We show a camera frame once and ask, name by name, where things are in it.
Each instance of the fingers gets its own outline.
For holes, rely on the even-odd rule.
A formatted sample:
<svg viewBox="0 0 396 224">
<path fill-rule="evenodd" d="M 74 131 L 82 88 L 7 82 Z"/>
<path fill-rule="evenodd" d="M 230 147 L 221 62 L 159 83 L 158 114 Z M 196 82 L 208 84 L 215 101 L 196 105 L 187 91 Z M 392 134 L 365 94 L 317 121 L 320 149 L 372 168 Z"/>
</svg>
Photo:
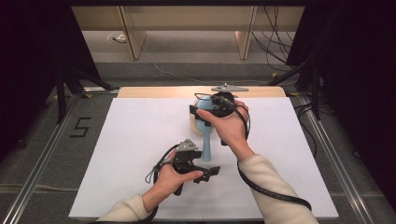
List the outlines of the fingers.
<svg viewBox="0 0 396 224">
<path fill-rule="evenodd" d="M 184 182 L 192 181 L 192 180 L 194 180 L 196 178 L 199 178 L 203 174 L 204 174 L 204 172 L 202 172 L 202 171 L 191 171 L 189 173 L 181 175 L 180 178 L 181 178 L 181 181 L 184 183 Z"/>
<path fill-rule="evenodd" d="M 203 109 L 198 109 L 197 110 L 197 114 L 199 115 L 199 117 L 201 117 L 204 120 L 207 120 L 208 122 L 213 123 L 213 121 L 216 120 L 216 116 L 214 116 L 212 113 L 203 110 Z"/>
</svg>

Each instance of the white table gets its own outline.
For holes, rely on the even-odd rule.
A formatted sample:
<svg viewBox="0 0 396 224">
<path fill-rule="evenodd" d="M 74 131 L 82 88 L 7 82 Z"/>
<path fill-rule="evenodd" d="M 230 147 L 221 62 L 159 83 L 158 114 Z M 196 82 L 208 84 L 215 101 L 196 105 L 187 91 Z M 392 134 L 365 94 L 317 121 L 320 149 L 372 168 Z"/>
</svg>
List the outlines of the white table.
<svg viewBox="0 0 396 224">
<path fill-rule="evenodd" d="M 308 200 L 317 218 L 338 214 L 289 98 L 242 98 L 249 106 L 249 144 L 269 158 L 279 173 Z M 203 137 L 189 123 L 191 98 L 116 98 L 109 109 L 92 159 L 69 214 L 87 219 L 103 215 L 118 200 L 143 193 L 146 175 L 163 153 L 186 138 L 202 149 Z M 185 184 L 181 196 L 170 196 L 155 220 L 262 219 L 249 187 L 237 173 L 236 159 L 211 134 L 212 161 L 220 166 L 209 182 Z"/>
</svg>

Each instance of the black cable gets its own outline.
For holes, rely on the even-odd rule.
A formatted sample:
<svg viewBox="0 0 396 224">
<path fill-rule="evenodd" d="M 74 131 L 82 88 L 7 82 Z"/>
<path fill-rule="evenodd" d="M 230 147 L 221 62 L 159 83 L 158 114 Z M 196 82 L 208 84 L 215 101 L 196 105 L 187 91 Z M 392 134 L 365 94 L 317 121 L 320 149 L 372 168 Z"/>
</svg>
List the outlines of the black cable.
<svg viewBox="0 0 396 224">
<path fill-rule="evenodd" d="M 157 164 L 152 168 L 152 170 L 150 171 L 150 173 L 148 173 L 148 175 L 146 175 L 146 178 L 145 178 L 145 180 L 146 180 L 146 183 L 151 183 L 151 177 L 152 177 L 152 175 L 154 175 L 154 184 L 155 184 L 155 182 L 157 181 L 157 176 L 158 176 L 158 173 L 160 172 L 160 170 L 161 170 L 161 164 L 163 163 L 163 160 L 165 160 L 165 158 L 166 158 L 166 156 L 173 150 L 173 149 L 175 149 L 176 147 L 178 147 L 178 145 L 179 144 L 176 144 L 176 145 L 174 145 L 174 146 L 172 146 L 171 148 L 169 148 L 166 152 L 165 152 L 165 154 L 163 154 L 163 156 L 161 157 L 161 159 L 157 162 Z"/>
<path fill-rule="evenodd" d="M 307 207 L 310 211 L 312 211 L 312 206 L 311 204 L 302 199 L 302 198 L 296 198 L 293 196 L 289 196 L 289 195 L 285 195 L 285 194 L 280 194 L 280 193 L 276 193 L 273 192 L 269 189 L 264 189 L 258 185 L 256 185 L 255 183 L 253 183 L 251 180 L 248 179 L 247 176 L 245 176 L 245 174 L 239 169 L 239 165 L 238 165 L 238 172 L 241 175 L 242 179 L 245 181 L 245 183 L 248 184 L 249 187 L 251 187 L 252 189 L 256 190 L 257 192 L 259 192 L 260 194 L 263 194 L 265 196 L 283 201 L 283 202 L 288 202 L 288 203 L 297 203 L 300 205 L 303 205 L 305 207 Z"/>
<path fill-rule="evenodd" d="M 315 158 L 315 157 L 317 156 L 317 153 L 318 153 L 318 144 L 317 144 L 317 141 L 316 141 L 314 135 L 313 135 L 311 132 L 309 132 L 308 128 L 301 122 L 301 116 L 302 116 L 303 114 L 305 114 L 306 112 L 308 112 L 309 110 L 312 109 L 312 108 L 309 107 L 309 106 L 311 106 L 311 103 L 306 104 L 306 105 L 298 105 L 298 106 L 295 106 L 294 109 L 300 108 L 300 110 L 299 110 L 299 112 L 298 112 L 298 114 L 297 114 L 297 120 L 300 122 L 300 125 L 305 129 L 305 131 L 308 133 L 308 135 L 311 137 L 311 139 L 312 139 L 312 141 L 313 141 L 313 143 L 314 143 L 314 152 L 313 152 L 313 156 L 314 156 L 314 158 Z"/>
<path fill-rule="evenodd" d="M 268 21 L 269 21 L 270 24 L 271 24 L 272 29 L 273 29 L 273 32 L 271 33 L 271 40 L 272 40 L 272 38 L 273 38 L 273 35 L 275 34 L 276 37 L 277 37 L 278 42 L 282 42 L 282 40 L 280 39 L 279 34 L 278 34 L 278 32 L 277 32 L 277 14 L 278 14 L 278 11 L 279 11 L 279 7 L 277 7 L 277 6 L 274 7 L 274 12 L 275 12 L 275 13 L 274 13 L 274 14 L 275 14 L 275 15 L 274 15 L 274 17 L 275 17 L 274 23 L 272 23 L 272 20 L 271 20 L 269 14 L 268 14 L 268 12 L 267 12 L 266 7 L 264 7 L 264 11 L 265 11 L 265 14 L 266 14 L 266 16 L 267 16 L 267 18 L 268 18 Z M 285 56 L 285 53 L 283 52 L 283 49 L 282 49 L 282 47 L 281 47 L 280 45 L 279 45 L 279 48 L 280 48 L 280 51 L 282 52 L 283 57 L 284 57 L 285 59 L 287 59 L 287 57 Z"/>
</svg>

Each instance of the metal part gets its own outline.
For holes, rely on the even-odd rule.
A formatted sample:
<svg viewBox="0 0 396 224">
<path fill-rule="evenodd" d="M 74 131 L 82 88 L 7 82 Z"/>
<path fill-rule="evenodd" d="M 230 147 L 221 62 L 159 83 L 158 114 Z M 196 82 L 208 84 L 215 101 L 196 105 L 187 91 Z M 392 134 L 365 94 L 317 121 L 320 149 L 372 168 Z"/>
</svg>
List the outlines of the metal part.
<svg viewBox="0 0 396 224">
<path fill-rule="evenodd" d="M 184 142 L 181 142 L 180 145 L 176 148 L 176 151 L 191 151 L 191 150 L 196 150 L 198 147 L 193 143 L 190 139 L 184 140 Z"/>
<path fill-rule="evenodd" d="M 300 98 L 302 104 L 306 105 L 309 103 L 309 100 L 306 96 L 302 96 Z M 332 165 L 332 168 L 337 175 L 338 180 L 340 181 L 341 187 L 343 188 L 350 205 L 352 206 L 353 211 L 359 223 L 373 223 L 374 221 L 368 211 L 368 208 L 359 194 L 357 188 L 353 184 L 352 179 L 350 178 L 347 169 L 344 167 L 344 164 L 341 162 L 337 151 L 335 150 L 334 146 L 332 145 L 332 141 L 330 140 L 329 136 L 327 135 L 326 131 L 324 130 L 320 120 L 316 120 L 314 114 L 309 111 L 307 112 L 308 118 L 312 124 L 312 127 L 315 130 L 315 133 L 323 146 L 324 151 Z"/>
<path fill-rule="evenodd" d="M 73 95 L 73 97 L 70 99 L 69 108 L 64 116 L 64 119 L 62 120 L 62 122 L 56 125 L 54 131 L 52 132 L 51 137 L 49 138 L 49 141 L 47 142 L 43 152 L 38 158 L 35 167 L 33 168 L 32 172 L 29 174 L 29 177 L 27 178 L 26 182 L 21 188 L 21 191 L 18 194 L 17 198 L 15 199 L 13 204 L 9 207 L 6 218 L 3 221 L 4 224 L 18 223 L 19 219 L 21 218 L 23 210 L 28 204 L 35 190 L 35 186 L 37 185 L 38 180 L 44 173 L 44 170 L 52 156 L 52 153 L 54 149 L 57 147 L 58 142 L 62 137 L 64 128 L 69 121 L 70 114 L 73 111 L 73 108 L 75 107 L 78 99 L 79 99 L 78 95 Z"/>
<path fill-rule="evenodd" d="M 248 88 L 230 86 L 224 83 L 222 86 L 212 88 L 212 91 L 229 92 L 229 91 L 248 91 Z"/>
</svg>

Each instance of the black clamp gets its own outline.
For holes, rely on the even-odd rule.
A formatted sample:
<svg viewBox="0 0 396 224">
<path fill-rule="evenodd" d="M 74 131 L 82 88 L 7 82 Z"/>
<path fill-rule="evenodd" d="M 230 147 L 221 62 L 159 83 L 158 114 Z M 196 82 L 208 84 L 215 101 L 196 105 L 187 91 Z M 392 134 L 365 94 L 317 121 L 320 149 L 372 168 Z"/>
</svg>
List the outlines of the black clamp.
<svg viewBox="0 0 396 224">
<path fill-rule="evenodd" d="M 158 173 L 161 169 L 161 166 L 164 164 L 172 163 L 172 166 L 179 174 L 186 174 L 191 171 L 202 171 L 204 174 L 196 179 L 193 180 L 194 183 L 199 184 L 201 181 L 208 182 L 210 176 L 218 175 L 220 167 L 215 166 L 209 169 L 204 167 L 196 166 L 193 163 L 194 159 L 199 159 L 202 156 L 202 151 L 197 150 L 198 147 L 190 140 L 186 139 L 184 142 L 181 142 L 179 145 L 170 148 L 164 156 L 166 156 L 170 151 L 176 149 L 175 157 L 171 159 L 164 159 L 164 157 L 154 166 L 153 171 L 154 173 Z M 176 196 L 181 194 L 183 189 L 183 184 L 178 187 L 178 189 L 174 192 Z"/>
</svg>

